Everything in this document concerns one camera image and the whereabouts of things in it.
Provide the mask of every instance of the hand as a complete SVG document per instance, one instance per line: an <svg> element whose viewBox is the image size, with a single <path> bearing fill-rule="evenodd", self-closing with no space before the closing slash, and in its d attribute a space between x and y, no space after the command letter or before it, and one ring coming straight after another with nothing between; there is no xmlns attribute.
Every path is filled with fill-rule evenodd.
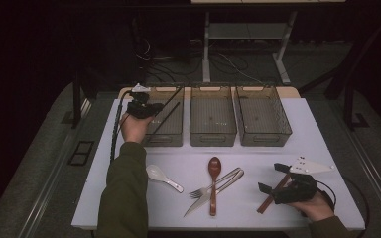
<svg viewBox="0 0 381 238"><path fill-rule="evenodd" d="M123 140L125 142L141 143L147 133L148 124L154 120L154 117L146 119L137 119L136 117L125 113L120 120L122 127Z"/></svg>
<svg viewBox="0 0 381 238"><path fill-rule="evenodd" d="M288 203L288 205L304 212L305 215L313 222L324 220L335 215L327 204L325 197L318 191L314 198L309 201L293 202Z"/></svg>

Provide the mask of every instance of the green sleeve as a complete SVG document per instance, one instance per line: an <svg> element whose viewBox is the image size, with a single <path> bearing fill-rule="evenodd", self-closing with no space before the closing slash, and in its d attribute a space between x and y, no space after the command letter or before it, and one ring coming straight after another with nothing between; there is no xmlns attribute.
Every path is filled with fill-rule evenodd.
<svg viewBox="0 0 381 238"><path fill-rule="evenodd" d="M348 231L337 216L313 222L309 225L312 238L351 238L355 237L354 232Z"/></svg>
<svg viewBox="0 0 381 238"><path fill-rule="evenodd" d="M148 230L146 151L126 142L108 169L96 237L145 238Z"/></svg>

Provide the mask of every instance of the brown utensil handle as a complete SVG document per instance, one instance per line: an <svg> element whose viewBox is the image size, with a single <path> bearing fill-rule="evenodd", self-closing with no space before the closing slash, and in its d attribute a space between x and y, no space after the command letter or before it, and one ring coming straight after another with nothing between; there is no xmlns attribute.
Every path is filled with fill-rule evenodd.
<svg viewBox="0 0 381 238"><path fill-rule="evenodd" d="M212 186L211 189L211 206L209 210L209 215L215 216L216 215L216 188L215 183Z"/></svg>
<svg viewBox="0 0 381 238"><path fill-rule="evenodd" d="M275 187L275 189L278 189L278 188L282 188L284 185L286 185L287 181L290 179L290 175L289 174L286 174L283 179L281 179L280 183L278 183L278 185ZM264 203L262 203L262 205L258 208L258 213L261 213L263 214L265 212L265 210L268 208L268 206L272 203L272 201L274 200L274 198L269 195L267 197L267 199L265 199Z"/></svg>

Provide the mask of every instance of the white plastic spoon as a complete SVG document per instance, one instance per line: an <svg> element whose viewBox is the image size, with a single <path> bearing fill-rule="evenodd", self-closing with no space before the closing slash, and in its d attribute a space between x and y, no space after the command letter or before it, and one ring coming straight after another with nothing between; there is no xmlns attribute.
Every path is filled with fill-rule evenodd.
<svg viewBox="0 0 381 238"><path fill-rule="evenodd" d="M178 192L182 193L184 191L184 188L175 183L174 181L170 180L166 177L166 175L160 170L159 167L154 165L149 165L147 167L147 174L150 179L163 181L167 183L168 185L174 187Z"/></svg>

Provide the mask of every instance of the brown spoon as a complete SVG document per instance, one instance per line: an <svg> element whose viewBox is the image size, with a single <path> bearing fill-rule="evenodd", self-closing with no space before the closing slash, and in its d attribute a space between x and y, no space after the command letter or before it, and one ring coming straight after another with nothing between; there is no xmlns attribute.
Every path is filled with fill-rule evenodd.
<svg viewBox="0 0 381 238"><path fill-rule="evenodd" d="M216 178L218 177L219 173L221 173L221 161L219 160L219 158L212 157L212 159L209 160L208 171L209 171L209 174L212 177L211 207L210 207L209 214L211 216L215 216L215 214L216 214L216 188L215 188L215 182L216 182Z"/></svg>

